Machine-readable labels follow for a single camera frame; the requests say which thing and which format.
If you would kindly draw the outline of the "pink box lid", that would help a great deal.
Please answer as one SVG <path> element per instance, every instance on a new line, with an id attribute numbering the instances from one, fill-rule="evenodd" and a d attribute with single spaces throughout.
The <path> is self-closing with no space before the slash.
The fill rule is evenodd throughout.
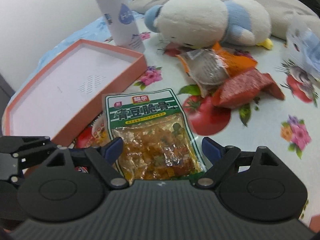
<path id="1" fill-rule="evenodd" d="M 3 134 L 48 136 L 68 146 L 102 112 L 104 94 L 122 93 L 146 70 L 142 53 L 78 40 L 43 67 L 7 105 Z"/>

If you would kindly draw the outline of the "orange clear snack pack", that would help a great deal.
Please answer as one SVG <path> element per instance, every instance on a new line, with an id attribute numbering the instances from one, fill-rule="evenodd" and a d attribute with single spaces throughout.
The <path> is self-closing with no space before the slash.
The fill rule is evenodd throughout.
<path id="1" fill-rule="evenodd" d="M 197 84 L 204 98 L 227 79 L 255 68 L 258 62 L 243 50 L 225 48 L 216 43 L 212 48 L 190 50 L 177 55 L 184 71 Z"/>

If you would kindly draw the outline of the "red label snack pack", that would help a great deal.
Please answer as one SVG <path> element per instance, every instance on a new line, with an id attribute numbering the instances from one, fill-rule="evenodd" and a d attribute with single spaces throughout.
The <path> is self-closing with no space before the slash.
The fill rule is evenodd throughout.
<path id="1" fill-rule="evenodd" d="M 110 141 L 105 129 L 103 113 L 100 113 L 74 139 L 73 148 L 102 147 Z"/>

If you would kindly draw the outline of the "white spray bottle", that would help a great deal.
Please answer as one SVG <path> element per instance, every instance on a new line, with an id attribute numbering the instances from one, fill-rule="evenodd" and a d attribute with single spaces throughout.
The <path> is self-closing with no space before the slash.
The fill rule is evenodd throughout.
<path id="1" fill-rule="evenodd" d="M 127 0 L 96 0 L 96 2 L 115 44 L 143 53 L 145 47 Z"/>

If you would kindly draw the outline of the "crumpled blue white plastic bag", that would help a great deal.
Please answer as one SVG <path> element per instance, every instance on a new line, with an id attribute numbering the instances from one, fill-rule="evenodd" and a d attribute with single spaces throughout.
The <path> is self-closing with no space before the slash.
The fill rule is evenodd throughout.
<path id="1" fill-rule="evenodd" d="M 298 14 L 294 14 L 287 29 L 286 45 L 283 59 L 293 62 L 319 81 L 319 37 Z"/>

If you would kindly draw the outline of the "white blue plush toy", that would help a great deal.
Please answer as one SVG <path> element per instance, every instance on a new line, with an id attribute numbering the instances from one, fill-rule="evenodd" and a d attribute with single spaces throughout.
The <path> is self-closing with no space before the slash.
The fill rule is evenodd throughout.
<path id="1" fill-rule="evenodd" d="M 255 0 L 169 0 L 144 15 L 146 27 L 180 46 L 205 48 L 216 43 L 271 49 L 271 18 Z"/>

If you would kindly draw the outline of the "green pea cartilage snack pack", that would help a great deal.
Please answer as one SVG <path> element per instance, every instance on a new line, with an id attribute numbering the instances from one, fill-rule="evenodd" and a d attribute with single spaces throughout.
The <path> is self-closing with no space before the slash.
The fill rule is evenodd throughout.
<path id="1" fill-rule="evenodd" d="M 103 108 L 109 138 L 123 141 L 116 169 L 129 183 L 188 179 L 207 170 L 171 88 L 106 95 Z"/>

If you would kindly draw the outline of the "red sausage snack pack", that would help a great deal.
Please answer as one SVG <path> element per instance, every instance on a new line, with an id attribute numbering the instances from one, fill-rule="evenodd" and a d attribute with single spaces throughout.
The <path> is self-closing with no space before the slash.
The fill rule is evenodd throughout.
<path id="1" fill-rule="evenodd" d="M 285 95 L 268 73 L 261 73 L 255 68 L 226 80 L 213 94 L 211 100 L 215 107 L 239 108 L 258 96 L 267 93 L 278 100 L 285 100 Z"/>

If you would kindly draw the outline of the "fruit pattern bed mat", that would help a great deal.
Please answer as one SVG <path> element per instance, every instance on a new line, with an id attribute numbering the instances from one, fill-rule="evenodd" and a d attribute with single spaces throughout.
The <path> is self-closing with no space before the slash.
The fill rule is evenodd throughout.
<path id="1" fill-rule="evenodd" d="M 283 44 L 191 50 L 145 31 L 147 71 L 130 93 L 171 88 L 196 141 L 210 137 L 251 150 L 266 145 L 306 185 L 300 219 L 319 227 L 319 90 Z"/>

